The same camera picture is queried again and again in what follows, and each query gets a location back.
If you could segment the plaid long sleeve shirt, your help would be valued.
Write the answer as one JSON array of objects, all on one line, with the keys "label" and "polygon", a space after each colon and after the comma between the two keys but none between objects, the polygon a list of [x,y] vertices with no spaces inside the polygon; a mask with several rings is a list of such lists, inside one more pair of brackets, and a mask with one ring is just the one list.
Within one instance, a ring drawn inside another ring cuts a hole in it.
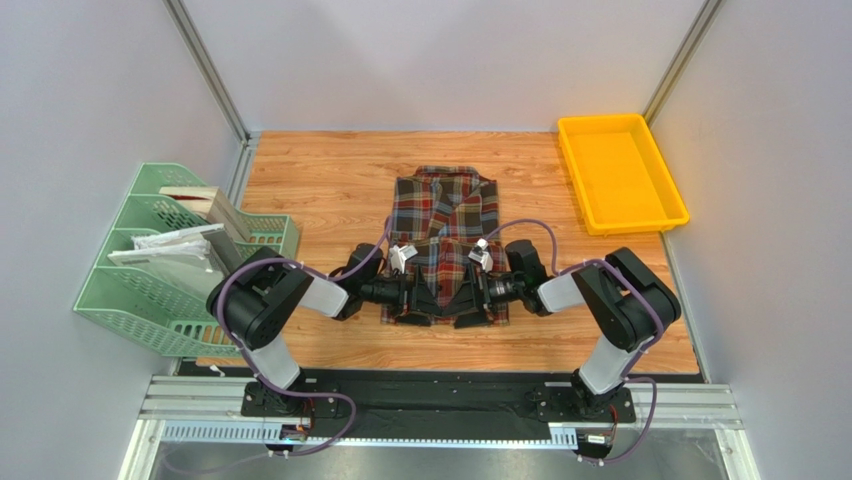
[{"label": "plaid long sleeve shirt", "polygon": [[498,184],[473,167],[421,166],[395,180],[389,243],[412,244],[420,270],[446,307],[462,286],[470,250],[499,226]]}]

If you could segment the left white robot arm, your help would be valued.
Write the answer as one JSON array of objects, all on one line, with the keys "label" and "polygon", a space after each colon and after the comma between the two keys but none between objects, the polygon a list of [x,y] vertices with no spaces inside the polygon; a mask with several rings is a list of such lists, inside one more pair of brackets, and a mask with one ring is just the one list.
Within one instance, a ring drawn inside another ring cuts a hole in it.
[{"label": "left white robot arm", "polygon": [[302,368],[282,331],[293,313],[308,309],[333,320],[347,320],[366,303],[385,307],[402,320],[429,321],[443,309],[420,270],[408,271],[412,247],[385,254],[360,244],[337,273],[322,275],[262,247],[210,291],[206,308],[237,347],[255,376],[258,401],[268,395],[287,410],[308,412],[317,400],[349,402],[339,392],[310,392]]}]

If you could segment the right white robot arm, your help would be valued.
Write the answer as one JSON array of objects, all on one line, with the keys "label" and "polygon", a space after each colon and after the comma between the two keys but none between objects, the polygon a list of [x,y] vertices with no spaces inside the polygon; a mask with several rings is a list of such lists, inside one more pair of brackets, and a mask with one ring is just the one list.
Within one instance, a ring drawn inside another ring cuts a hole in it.
[{"label": "right white robot arm", "polygon": [[550,275],[529,240],[509,243],[508,271],[492,273],[483,265],[486,245],[479,241],[474,247],[444,315],[467,327],[484,323],[497,307],[514,301],[538,316],[586,306],[601,335],[571,375],[568,403],[582,418],[609,412],[639,357],[682,315],[674,292],[627,247]]}]

